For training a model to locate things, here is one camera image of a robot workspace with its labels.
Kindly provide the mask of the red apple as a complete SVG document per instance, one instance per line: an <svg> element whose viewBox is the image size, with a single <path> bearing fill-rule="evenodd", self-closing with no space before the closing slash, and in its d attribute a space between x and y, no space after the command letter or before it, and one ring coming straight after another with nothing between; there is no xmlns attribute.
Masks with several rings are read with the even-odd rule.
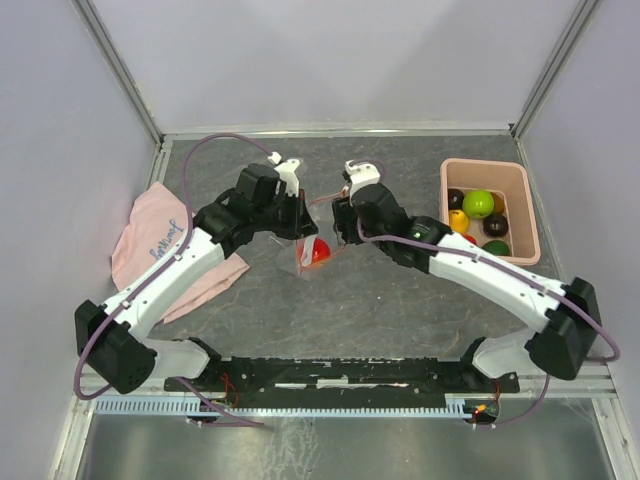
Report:
<svg viewBox="0 0 640 480"><path fill-rule="evenodd" d="M297 259L301 266L309 267L331 257L329 245L321 238L308 237L297 246Z"/></svg>

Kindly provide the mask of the clear zip top bag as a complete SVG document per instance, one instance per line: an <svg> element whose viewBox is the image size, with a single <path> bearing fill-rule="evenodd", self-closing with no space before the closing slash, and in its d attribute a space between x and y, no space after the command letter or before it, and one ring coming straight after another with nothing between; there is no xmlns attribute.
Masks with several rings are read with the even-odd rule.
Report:
<svg viewBox="0 0 640 480"><path fill-rule="evenodd" d="M283 243L284 248L276 257L279 269L309 281L318 277L321 270L344 251L346 244L334 230L332 202L343 199L346 193L347 189L343 188L308 203L308 211L318 232L304 240Z"/></svg>

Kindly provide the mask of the green apple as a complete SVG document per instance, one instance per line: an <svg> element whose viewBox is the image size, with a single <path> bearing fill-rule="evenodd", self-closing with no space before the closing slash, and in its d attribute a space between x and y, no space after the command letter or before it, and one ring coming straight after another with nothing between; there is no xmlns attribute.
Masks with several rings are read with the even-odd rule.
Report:
<svg viewBox="0 0 640 480"><path fill-rule="evenodd" d="M471 219L482 219L494 212L495 201L492 193L477 189L467 192L462 203L462 210Z"/></svg>

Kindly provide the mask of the pink plastic bin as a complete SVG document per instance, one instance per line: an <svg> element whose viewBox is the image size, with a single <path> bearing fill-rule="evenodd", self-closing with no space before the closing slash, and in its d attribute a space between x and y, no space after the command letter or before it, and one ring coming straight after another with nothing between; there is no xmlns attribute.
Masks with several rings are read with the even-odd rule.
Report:
<svg viewBox="0 0 640 480"><path fill-rule="evenodd" d="M440 167L440 220L448 223L447 190L460 189L466 194L484 189L503 197L509 222L505 241L511 255L504 259L519 266L532 266L541 256L534 205L529 179L517 163L449 158Z"/></svg>

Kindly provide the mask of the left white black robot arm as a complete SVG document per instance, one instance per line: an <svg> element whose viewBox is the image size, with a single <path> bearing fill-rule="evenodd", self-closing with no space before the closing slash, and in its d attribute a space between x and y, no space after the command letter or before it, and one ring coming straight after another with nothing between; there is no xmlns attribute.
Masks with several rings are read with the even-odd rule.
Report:
<svg viewBox="0 0 640 480"><path fill-rule="evenodd" d="M317 234L300 187L300 166L298 159L250 164L234 187L188 212L183 236L135 282L101 304L84 301L74 314L80 365L89 365L120 394L150 378L185 377L198 389L215 387L221 366L204 347L191 340L151 342L149 332L198 279L256 233L285 240Z"/></svg>

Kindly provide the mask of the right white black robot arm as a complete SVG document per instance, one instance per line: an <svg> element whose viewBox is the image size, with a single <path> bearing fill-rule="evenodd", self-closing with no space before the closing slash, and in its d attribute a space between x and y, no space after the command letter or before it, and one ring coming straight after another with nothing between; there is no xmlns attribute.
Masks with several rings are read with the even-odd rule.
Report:
<svg viewBox="0 0 640 480"><path fill-rule="evenodd" d="M474 245L429 216L410 216L382 184L332 203L334 229L348 244L371 243L396 264L454 282L501 306L524 329L484 338L458 368L467 389L536 367L565 381L587 361L601 326L592 284L538 276Z"/></svg>

